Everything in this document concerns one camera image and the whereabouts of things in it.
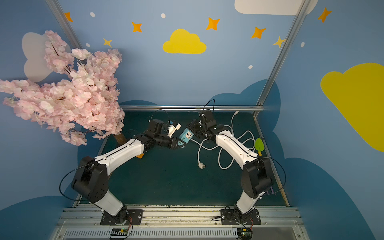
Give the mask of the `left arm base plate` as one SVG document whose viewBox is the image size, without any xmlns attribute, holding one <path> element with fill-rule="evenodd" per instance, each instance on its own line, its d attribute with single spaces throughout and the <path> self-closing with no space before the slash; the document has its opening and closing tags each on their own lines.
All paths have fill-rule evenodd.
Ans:
<svg viewBox="0 0 384 240">
<path fill-rule="evenodd" d="M 122 208 L 116 216 L 103 211 L 101 226 L 139 226 L 143 218 L 144 210 Z"/>
</svg>

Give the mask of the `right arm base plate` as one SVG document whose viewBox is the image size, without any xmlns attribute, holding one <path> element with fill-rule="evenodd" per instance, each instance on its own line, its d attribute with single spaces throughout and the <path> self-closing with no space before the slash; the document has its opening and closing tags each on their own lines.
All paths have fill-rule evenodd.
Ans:
<svg viewBox="0 0 384 240">
<path fill-rule="evenodd" d="M 252 209 L 245 214 L 235 209 L 221 209 L 222 225 L 261 225 L 261 216 L 257 209 Z"/>
</svg>

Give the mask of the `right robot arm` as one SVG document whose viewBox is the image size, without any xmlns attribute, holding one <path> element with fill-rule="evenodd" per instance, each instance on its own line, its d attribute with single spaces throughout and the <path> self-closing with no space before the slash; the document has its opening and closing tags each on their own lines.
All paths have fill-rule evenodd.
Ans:
<svg viewBox="0 0 384 240">
<path fill-rule="evenodd" d="M 250 212 L 273 185 L 274 174 L 270 159 L 260 157 L 236 139 L 224 125 L 217 124 L 211 110 L 199 112 L 199 119 L 193 120 L 188 129 L 202 140 L 213 141 L 241 167 L 243 192 L 235 205 L 235 210 L 239 215 Z"/>
</svg>

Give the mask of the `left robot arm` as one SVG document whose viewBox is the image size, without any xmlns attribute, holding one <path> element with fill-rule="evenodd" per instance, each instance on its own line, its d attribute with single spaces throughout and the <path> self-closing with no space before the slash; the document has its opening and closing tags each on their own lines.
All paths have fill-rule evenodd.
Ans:
<svg viewBox="0 0 384 240">
<path fill-rule="evenodd" d="M 180 128 L 178 122 L 166 124 L 157 119 L 150 120 L 143 133 L 135 135 L 120 147 L 95 158 L 84 157 L 76 170 L 72 189 L 113 217 L 123 214 L 123 203 L 109 190 L 109 176 L 127 161 L 153 147 L 177 149 L 180 139 L 173 134 Z"/>
</svg>

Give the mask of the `teal power strip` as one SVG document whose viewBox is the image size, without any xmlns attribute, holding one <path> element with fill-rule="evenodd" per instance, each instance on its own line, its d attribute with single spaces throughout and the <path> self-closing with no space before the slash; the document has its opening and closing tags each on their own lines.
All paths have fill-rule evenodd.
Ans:
<svg viewBox="0 0 384 240">
<path fill-rule="evenodd" d="M 181 146 L 183 148 L 191 140 L 193 136 L 194 136 L 194 133 L 190 131 L 188 128 L 186 128 L 179 137 L 178 146 Z"/>
</svg>

